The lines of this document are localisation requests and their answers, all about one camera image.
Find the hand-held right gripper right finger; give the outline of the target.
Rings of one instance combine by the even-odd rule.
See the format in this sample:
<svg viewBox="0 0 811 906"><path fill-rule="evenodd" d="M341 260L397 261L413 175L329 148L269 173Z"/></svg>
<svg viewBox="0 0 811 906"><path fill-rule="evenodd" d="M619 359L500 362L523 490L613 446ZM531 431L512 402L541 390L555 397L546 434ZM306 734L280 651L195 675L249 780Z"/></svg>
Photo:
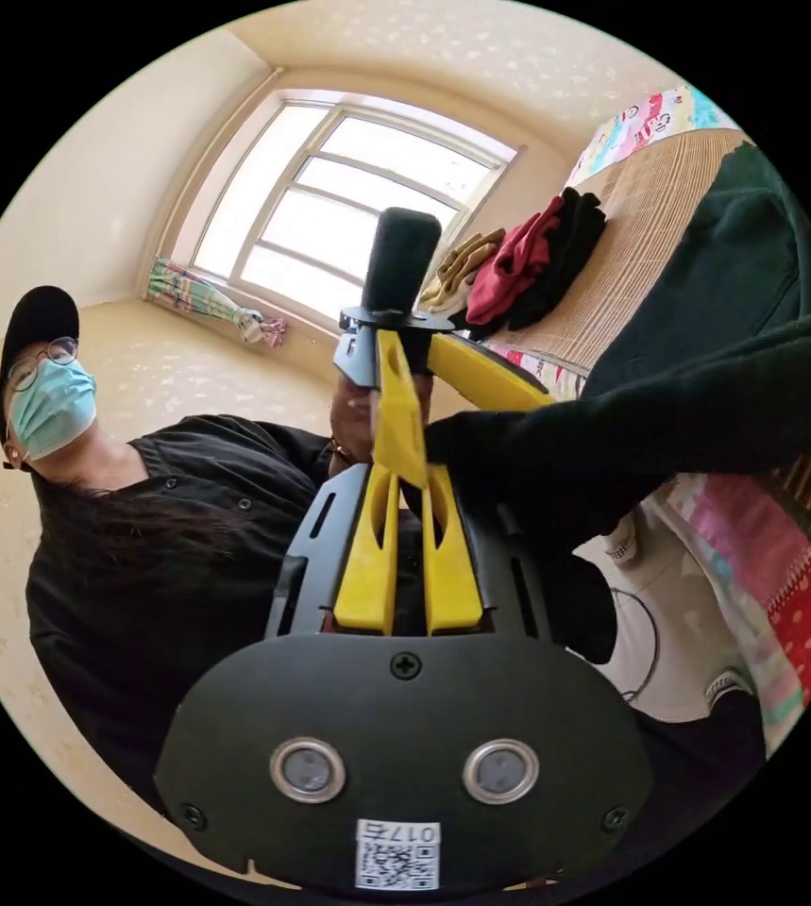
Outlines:
<svg viewBox="0 0 811 906"><path fill-rule="evenodd" d="M476 629L483 605L448 470L428 467L421 491L425 619L430 636Z"/></svg>

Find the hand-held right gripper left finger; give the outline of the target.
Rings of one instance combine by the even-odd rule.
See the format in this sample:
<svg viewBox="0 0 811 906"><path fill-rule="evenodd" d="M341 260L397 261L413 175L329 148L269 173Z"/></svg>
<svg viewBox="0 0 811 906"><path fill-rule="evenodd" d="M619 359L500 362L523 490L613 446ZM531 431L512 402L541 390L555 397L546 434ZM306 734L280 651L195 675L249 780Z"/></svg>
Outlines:
<svg viewBox="0 0 811 906"><path fill-rule="evenodd" d="M340 629L390 635L396 606L399 482L382 465L367 476L333 608Z"/></svg>

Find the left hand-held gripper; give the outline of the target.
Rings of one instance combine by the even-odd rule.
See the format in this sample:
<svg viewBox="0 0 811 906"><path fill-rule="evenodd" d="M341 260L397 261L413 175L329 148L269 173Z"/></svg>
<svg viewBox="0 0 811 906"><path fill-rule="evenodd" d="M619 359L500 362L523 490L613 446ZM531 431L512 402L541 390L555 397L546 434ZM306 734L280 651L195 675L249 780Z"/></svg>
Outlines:
<svg viewBox="0 0 811 906"><path fill-rule="evenodd" d="M450 333L455 325L445 317L357 307L343 310L339 323L334 365L353 385L376 390L374 461L415 488L426 486L428 464L412 374L431 371L484 411L533 411L553 402L529 372Z"/></svg>

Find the person's left hand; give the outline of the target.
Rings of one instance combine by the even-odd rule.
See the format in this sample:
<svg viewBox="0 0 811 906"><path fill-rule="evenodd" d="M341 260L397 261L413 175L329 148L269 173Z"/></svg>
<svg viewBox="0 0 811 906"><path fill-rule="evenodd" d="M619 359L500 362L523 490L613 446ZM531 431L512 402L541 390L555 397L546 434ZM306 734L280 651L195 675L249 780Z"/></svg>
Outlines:
<svg viewBox="0 0 811 906"><path fill-rule="evenodd" d="M329 410L331 458L328 475L335 478L353 465L372 460L371 392L339 376Z"/></svg>

